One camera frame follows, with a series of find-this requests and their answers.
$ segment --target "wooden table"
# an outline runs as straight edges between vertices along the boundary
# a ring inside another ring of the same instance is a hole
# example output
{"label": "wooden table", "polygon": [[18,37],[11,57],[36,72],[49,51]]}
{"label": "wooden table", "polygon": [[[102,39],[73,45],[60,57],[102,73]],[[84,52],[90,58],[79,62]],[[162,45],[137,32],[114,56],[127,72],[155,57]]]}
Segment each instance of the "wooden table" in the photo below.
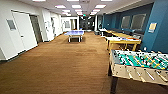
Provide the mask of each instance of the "wooden table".
{"label": "wooden table", "polygon": [[[107,31],[108,33],[112,33],[113,35],[117,37],[124,37],[124,38],[133,38],[130,35],[126,35],[123,33],[117,33],[115,31]],[[141,40],[122,40],[122,39],[117,39],[117,37],[106,37],[107,39],[107,49],[109,50],[109,53],[112,49],[113,44],[126,44],[125,49],[127,49],[127,44],[134,44],[132,51],[135,51],[137,44],[141,43]]]}

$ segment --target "brown carpet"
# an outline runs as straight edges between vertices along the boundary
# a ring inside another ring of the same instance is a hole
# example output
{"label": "brown carpet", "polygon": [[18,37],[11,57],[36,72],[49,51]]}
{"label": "brown carpet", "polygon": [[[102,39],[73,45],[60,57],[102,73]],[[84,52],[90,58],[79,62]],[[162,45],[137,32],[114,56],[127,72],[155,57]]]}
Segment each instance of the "brown carpet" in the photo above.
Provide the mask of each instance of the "brown carpet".
{"label": "brown carpet", "polygon": [[[0,64],[0,94],[110,94],[106,41],[86,32],[82,42],[60,35]],[[117,94],[166,94],[156,84],[119,79]]]}

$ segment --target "foosball rod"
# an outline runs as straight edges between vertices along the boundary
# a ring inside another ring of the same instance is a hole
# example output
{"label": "foosball rod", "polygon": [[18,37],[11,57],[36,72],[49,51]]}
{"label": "foosball rod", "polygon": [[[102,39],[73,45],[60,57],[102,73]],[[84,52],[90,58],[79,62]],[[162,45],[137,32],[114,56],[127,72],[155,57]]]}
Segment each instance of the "foosball rod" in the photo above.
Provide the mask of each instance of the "foosball rod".
{"label": "foosball rod", "polygon": [[129,61],[129,63],[131,64],[131,66],[134,66],[134,64],[132,63],[132,61],[129,59],[129,57],[126,55],[127,60]]}
{"label": "foosball rod", "polygon": [[158,64],[155,62],[155,60],[152,60],[148,55],[146,55],[145,57],[148,58],[147,61],[149,61],[149,60],[152,61],[152,63],[151,63],[150,65],[152,65],[153,63],[155,63],[158,67],[160,67],[160,69],[165,69],[164,67],[162,68],[160,65],[158,65]]}
{"label": "foosball rod", "polygon": [[153,57],[153,59],[156,59],[157,61],[159,61],[158,65],[162,64],[163,67],[167,67],[167,66],[165,66],[165,64],[163,63],[163,61],[162,61],[162,60],[159,60],[156,56]]}
{"label": "foosball rod", "polygon": [[144,65],[142,65],[142,64],[140,63],[140,61],[136,58],[136,56],[133,56],[133,58],[135,59],[135,61],[136,61],[141,67],[144,67]]}
{"label": "foosball rod", "polygon": [[165,77],[163,77],[158,71],[155,70],[155,72],[163,81],[168,82],[168,80]]}
{"label": "foosball rod", "polygon": [[138,74],[138,76],[140,77],[142,82],[146,82],[145,79],[141,76],[141,74],[136,70],[136,68],[134,68],[136,73]]}
{"label": "foosball rod", "polygon": [[[162,54],[162,52],[160,52],[160,51],[158,51],[158,53],[159,53],[159,54]],[[165,61],[168,61],[167,59],[165,59],[165,58],[163,58],[163,57],[161,57],[161,56],[158,56],[158,57],[162,58],[162,59],[165,60]]]}
{"label": "foosball rod", "polygon": [[149,77],[152,79],[152,80],[155,80],[155,78],[146,70],[146,69],[144,69],[145,70],[145,72],[149,75]]}
{"label": "foosball rod", "polygon": [[129,72],[129,70],[126,69],[126,71],[128,72],[129,78],[133,79],[133,77],[132,77],[131,73]]}

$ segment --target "blue wall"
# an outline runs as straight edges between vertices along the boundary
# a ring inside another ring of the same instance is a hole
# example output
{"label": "blue wall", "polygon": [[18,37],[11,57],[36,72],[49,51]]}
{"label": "blue wall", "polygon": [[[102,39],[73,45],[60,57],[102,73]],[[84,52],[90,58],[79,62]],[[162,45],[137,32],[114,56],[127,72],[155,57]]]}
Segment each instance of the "blue wall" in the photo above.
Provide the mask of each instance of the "blue wall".
{"label": "blue wall", "polygon": [[112,17],[111,15],[103,15],[103,28],[111,29]]}
{"label": "blue wall", "polygon": [[146,14],[146,18],[144,21],[144,25],[142,27],[142,31],[144,32],[149,20],[149,16],[151,13],[153,7],[153,3],[152,4],[148,4],[148,5],[144,5],[138,8],[134,8],[131,10],[127,10],[124,12],[120,12],[120,13],[113,13],[113,14],[106,14],[104,15],[104,23],[103,23],[103,27],[106,29],[112,29],[112,28],[116,28],[116,29],[122,29],[121,28],[121,23],[122,23],[122,18],[124,16],[130,16],[130,23],[129,26],[131,27],[131,21],[133,18],[133,15],[137,15],[137,14]]}
{"label": "blue wall", "polygon": [[145,32],[145,29],[146,29],[146,26],[147,26],[147,23],[148,23],[148,20],[149,20],[149,17],[150,17],[150,13],[151,13],[152,7],[153,7],[153,3],[122,12],[121,16],[120,16],[120,21],[119,21],[120,22],[119,23],[119,28],[121,29],[122,18],[124,16],[130,16],[129,26],[131,27],[133,15],[146,14],[145,21],[144,21],[144,24],[143,24],[143,27],[142,27],[142,31]]}
{"label": "blue wall", "polygon": [[[168,53],[168,0],[156,0],[144,34],[141,49],[147,47],[147,51],[161,51]],[[154,33],[149,33],[151,23],[157,23]]]}

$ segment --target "ceiling light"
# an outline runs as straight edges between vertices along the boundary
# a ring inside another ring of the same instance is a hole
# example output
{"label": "ceiling light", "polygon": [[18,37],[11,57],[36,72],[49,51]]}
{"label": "ceiling light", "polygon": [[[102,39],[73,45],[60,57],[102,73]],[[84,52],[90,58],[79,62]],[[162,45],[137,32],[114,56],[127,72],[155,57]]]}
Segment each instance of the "ceiling light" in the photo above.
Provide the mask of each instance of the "ceiling light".
{"label": "ceiling light", "polygon": [[71,16],[71,14],[66,14],[67,16]]}
{"label": "ceiling light", "polygon": [[72,8],[81,8],[80,5],[72,5]]}
{"label": "ceiling light", "polygon": [[90,19],[90,18],[92,18],[92,17],[88,17],[88,19]]}
{"label": "ceiling light", "polygon": [[96,14],[97,12],[91,12],[91,14]]}
{"label": "ceiling light", "polygon": [[46,0],[32,0],[34,2],[43,2],[43,1],[46,1]]}
{"label": "ceiling light", "polygon": [[56,8],[66,8],[64,5],[57,5]]}
{"label": "ceiling light", "polygon": [[62,14],[66,14],[66,15],[67,15],[67,14],[68,14],[68,12],[62,12]]}
{"label": "ceiling light", "polygon": [[99,12],[100,11],[100,9],[94,9],[93,10],[93,12]]}
{"label": "ceiling light", "polygon": [[83,15],[83,13],[82,12],[80,12],[80,13],[77,13],[78,15]]}
{"label": "ceiling light", "polygon": [[106,5],[96,5],[95,8],[104,8]]}
{"label": "ceiling light", "polygon": [[67,0],[67,1],[79,1],[79,0]]}
{"label": "ceiling light", "polygon": [[77,14],[82,14],[82,12],[77,12]]}
{"label": "ceiling light", "polygon": [[81,9],[75,9],[76,12],[81,12],[82,10]]}
{"label": "ceiling light", "polygon": [[64,11],[64,12],[70,12],[70,10],[62,10],[62,11]]}
{"label": "ceiling light", "polygon": [[113,1],[113,0],[101,0],[101,1]]}

